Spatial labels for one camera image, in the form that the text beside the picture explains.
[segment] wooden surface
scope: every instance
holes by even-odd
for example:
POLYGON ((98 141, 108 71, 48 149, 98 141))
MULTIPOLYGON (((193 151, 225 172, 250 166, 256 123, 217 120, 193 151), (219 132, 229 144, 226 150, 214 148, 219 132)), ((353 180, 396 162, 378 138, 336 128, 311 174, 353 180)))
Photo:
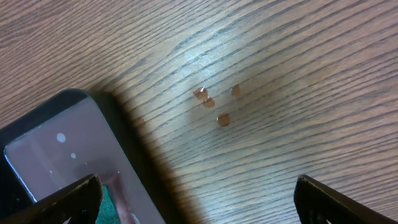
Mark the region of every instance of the wooden surface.
POLYGON ((113 92, 192 223, 298 223, 303 173, 398 220, 397 70, 395 0, 0 1, 0 127, 113 92))

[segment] wood grain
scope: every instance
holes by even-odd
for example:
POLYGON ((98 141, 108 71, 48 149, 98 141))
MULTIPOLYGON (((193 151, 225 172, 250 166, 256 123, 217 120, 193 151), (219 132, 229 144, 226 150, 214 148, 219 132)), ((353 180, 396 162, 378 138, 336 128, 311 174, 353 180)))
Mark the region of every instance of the wood grain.
POLYGON ((398 220, 398 1, 3 0, 0 64, 1 127, 114 93, 192 223, 298 223, 299 174, 398 220))

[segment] green cloth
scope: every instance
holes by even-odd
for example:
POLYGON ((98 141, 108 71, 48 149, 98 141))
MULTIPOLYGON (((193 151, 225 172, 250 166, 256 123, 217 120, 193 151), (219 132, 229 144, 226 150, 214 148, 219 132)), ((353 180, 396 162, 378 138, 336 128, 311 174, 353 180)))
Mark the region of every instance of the green cloth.
POLYGON ((106 185, 102 185, 102 202, 95 224, 120 224, 120 219, 114 207, 111 193, 106 185))

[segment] green object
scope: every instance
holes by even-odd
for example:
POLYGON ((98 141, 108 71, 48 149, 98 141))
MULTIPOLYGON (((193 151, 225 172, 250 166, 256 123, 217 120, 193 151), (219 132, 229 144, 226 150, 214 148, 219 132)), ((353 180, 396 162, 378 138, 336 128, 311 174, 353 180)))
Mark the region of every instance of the green object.
POLYGON ((108 186, 102 185, 102 194, 102 202, 99 206, 99 212, 95 224, 120 224, 120 219, 116 208, 114 207, 108 186))

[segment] white dot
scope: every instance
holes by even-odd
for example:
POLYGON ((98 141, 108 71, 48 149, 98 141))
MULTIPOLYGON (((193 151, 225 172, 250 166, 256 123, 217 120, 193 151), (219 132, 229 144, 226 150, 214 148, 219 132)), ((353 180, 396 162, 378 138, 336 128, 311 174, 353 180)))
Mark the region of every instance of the white dot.
POLYGON ((65 142, 65 140, 66 140, 65 135, 62 133, 58 133, 57 140, 58 140, 58 142, 65 142))

